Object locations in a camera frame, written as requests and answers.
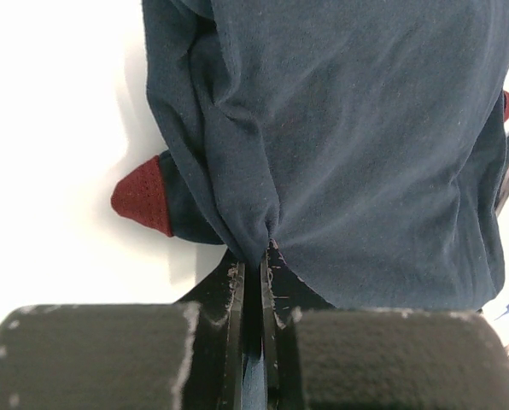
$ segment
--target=fabric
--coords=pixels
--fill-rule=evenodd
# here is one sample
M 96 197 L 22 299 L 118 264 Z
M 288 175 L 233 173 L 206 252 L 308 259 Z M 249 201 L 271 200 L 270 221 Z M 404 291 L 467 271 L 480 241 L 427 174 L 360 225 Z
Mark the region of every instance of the fabric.
M 252 267 L 274 239 L 339 308 L 495 297 L 509 2 L 144 0 L 143 12 L 177 236 L 221 241 Z
M 509 358 L 474 313 L 305 312 L 295 335 L 307 408 L 509 410 Z
M 193 331 L 210 340 L 192 329 L 197 314 L 195 305 L 18 309 L 0 325 L 0 410 L 180 408 L 185 344 Z M 208 396 L 204 388 L 191 391 Z
M 122 179 L 110 199 L 120 215 L 171 237 L 166 190 L 155 156 Z

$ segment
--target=white floor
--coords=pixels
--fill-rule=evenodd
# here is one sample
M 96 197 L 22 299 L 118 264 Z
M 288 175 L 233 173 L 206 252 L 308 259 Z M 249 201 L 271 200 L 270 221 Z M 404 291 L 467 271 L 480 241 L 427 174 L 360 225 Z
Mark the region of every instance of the white floor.
M 139 4 L 0 2 L 0 322 L 30 304 L 172 302 L 224 252 L 109 206 L 116 181 L 164 148 L 144 98 Z M 495 312 L 509 301 L 509 202 L 500 226 L 507 297 Z

